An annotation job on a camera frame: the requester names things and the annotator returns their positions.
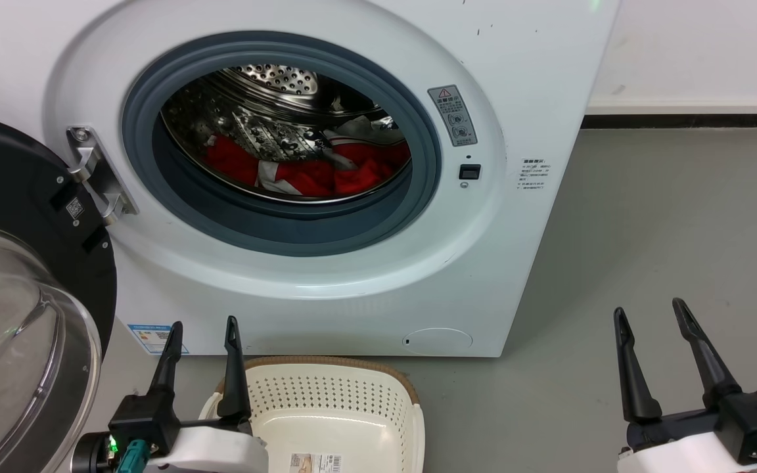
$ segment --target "plastic basket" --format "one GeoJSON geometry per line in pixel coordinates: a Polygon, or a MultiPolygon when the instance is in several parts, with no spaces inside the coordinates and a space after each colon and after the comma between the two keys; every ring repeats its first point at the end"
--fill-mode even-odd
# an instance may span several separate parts
{"type": "MultiPolygon", "coordinates": [[[[423,471],[423,410],[399,371],[320,356],[261,357],[244,367],[250,424],[267,442],[270,473],[423,471]],[[306,455],[318,455],[313,468],[306,468],[306,455]]],[[[223,383],[201,419],[217,416],[222,392],[223,383]]]]}

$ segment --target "cable connector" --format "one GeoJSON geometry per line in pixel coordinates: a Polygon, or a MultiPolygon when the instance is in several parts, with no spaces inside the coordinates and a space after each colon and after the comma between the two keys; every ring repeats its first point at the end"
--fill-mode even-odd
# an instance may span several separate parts
{"type": "Polygon", "coordinates": [[[124,451],[116,473],[142,473],[149,460],[150,446],[144,440],[134,440],[124,451]]]}

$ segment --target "qr code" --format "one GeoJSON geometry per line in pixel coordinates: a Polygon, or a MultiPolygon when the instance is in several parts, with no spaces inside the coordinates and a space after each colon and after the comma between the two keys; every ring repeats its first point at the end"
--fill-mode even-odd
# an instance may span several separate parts
{"type": "Polygon", "coordinates": [[[71,215],[73,219],[78,218],[78,215],[81,215],[81,213],[83,213],[83,206],[81,205],[81,201],[76,197],[73,198],[71,202],[66,204],[66,210],[69,210],[69,215],[71,215]]]}

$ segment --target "gray rubber gasket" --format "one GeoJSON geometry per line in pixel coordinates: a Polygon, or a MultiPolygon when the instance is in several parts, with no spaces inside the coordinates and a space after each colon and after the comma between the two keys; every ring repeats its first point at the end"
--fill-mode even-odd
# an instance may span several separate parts
{"type": "Polygon", "coordinates": [[[427,206],[441,167],[436,129],[423,105],[402,83],[351,51],[286,33],[225,33],[169,51],[132,87],[123,111],[122,133],[139,179],[171,213],[219,240],[268,254],[343,254],[396,234],[427,206]],[[411,148],[408,170],[381,191],[330,206],[258,200],[199,173],[160,127],[160,108],[172,93],[195,78],[223,67],[255,63],[312,70],[381,104],[399,124],[411,148]]]}

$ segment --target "black baseboard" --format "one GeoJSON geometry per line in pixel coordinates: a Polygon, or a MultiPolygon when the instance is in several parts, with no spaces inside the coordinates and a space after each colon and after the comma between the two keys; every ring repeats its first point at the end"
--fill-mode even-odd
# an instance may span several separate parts
{"type": "Polygon", "coordinates": [[[649,114],[584,116],[581,129],[622,128],[757,128],[757,114],[649,114]]]}

